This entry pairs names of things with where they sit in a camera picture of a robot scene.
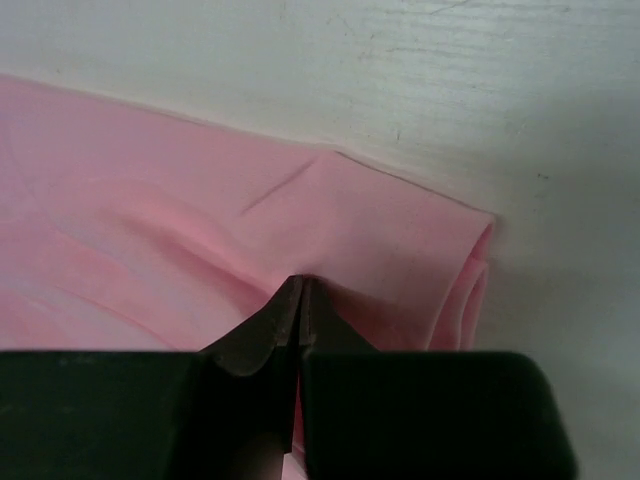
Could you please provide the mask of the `pink t shirt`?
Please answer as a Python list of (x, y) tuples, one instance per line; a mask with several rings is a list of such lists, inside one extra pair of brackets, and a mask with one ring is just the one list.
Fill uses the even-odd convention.
[[(1, 356), (199, 351), (294, 276), (380, 351), (469, 352), (493, 226), (327, 149), (1, 81)], [(277, 479), (310, 478), (303, 293)]]

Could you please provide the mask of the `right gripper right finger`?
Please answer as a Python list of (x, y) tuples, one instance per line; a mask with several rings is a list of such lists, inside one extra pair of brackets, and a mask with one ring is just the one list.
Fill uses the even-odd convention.
[(553, 390), (529, 357), (380, 351), (304, 283), (300, 397), (312, 479), (574, 479)]

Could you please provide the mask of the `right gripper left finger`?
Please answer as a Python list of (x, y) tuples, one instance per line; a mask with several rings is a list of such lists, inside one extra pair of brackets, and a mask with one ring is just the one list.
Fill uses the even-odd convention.
[(277, 479), (291, 449), (299, 302), (287, 279), (194, 352), (1, 356), (5, 479)]

